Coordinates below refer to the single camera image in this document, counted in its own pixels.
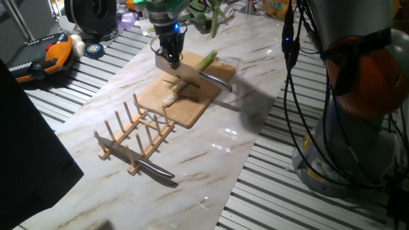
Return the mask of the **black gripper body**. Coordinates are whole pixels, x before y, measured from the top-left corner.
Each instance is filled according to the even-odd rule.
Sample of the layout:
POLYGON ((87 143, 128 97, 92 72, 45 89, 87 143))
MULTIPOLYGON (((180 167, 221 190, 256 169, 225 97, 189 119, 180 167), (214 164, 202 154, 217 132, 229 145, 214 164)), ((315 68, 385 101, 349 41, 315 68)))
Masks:
POLYGON ((183 50, 185 33, 178 21, 157 26, 160 50, 183 50))

